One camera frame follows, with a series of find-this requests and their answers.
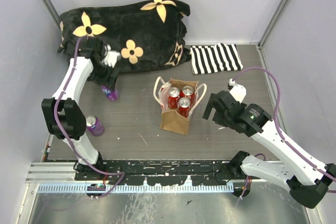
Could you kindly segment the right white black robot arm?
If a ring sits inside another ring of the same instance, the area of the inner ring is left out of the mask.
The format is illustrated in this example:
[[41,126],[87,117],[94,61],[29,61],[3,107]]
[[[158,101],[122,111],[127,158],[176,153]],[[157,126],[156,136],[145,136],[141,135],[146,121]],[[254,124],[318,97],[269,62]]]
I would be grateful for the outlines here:
[[250,176],[266,180],[288,191],[299,204],[315,208],[335,181],[335,164],[325,164],[303,150],[276,128],[275,121],[262,107],[244,104],[245,95],[242,86],[211,93],[203,118],[208,119],[215,110],[216,124],[252,138],[282,163],[270,163],[239,151],[228,164],[229,172],[237,179]]

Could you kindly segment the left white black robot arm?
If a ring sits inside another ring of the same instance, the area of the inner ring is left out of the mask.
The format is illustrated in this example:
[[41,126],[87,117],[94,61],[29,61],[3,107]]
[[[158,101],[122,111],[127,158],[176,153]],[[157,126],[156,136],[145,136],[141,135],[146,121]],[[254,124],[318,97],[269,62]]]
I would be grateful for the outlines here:
[[99,180],[104,175],[120,175],[106,171],[100,153],[86,134],[86,117],[78,105],[85,82],[98,70],[93,65],[94,60],[107,67],[115,67],[121,61],[121,54],[117,51],[110,50],[106,55],[100,55],[97,45],[97,40],[86,36],[78,38],[60,87],[51,98],[43,99],[41,103],[49,133],[70,147],[78,163],[93,180]]

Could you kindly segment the brown canvas bag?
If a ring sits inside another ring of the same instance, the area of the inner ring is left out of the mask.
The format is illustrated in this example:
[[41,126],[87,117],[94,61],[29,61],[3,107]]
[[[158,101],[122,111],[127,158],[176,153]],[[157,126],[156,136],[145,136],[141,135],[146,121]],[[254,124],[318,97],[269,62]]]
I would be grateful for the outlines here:
[[[183,88],[186,85],[194,88],[195,101],[191,105],[187,117],[184,117],[178,113],[178,108],[171,109],[168,107],[168,94],[169,88]],[[170,81],[166,82],[162,79],[162,77],[157,77],[153,88],[153,97],[155,101],[160,105],[162,110],[160,129],[178,134],[188,135],[192,114],[205,97],[206,91],[207,85],[204,83],[198,84],[198,81],[182,81],[170,79]]]

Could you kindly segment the red cola can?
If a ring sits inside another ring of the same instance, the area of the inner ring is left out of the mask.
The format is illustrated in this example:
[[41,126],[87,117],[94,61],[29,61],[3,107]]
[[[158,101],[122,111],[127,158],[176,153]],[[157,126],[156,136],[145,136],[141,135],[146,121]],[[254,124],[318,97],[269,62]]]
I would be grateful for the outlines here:
[[177,104],[177,111],[179,115],[187,118],[189,111],[191,109],[191,101],[187,97],[182,97],[179,99],[178,104]]
[[195,91],[192,86],[185,85],[180,91],[181,98],[188,98],[191,104],[195,102]]
[[170,109],[176,109],[179,99],[180,89],[177,87],[171,87],[168,91],[168,107]]

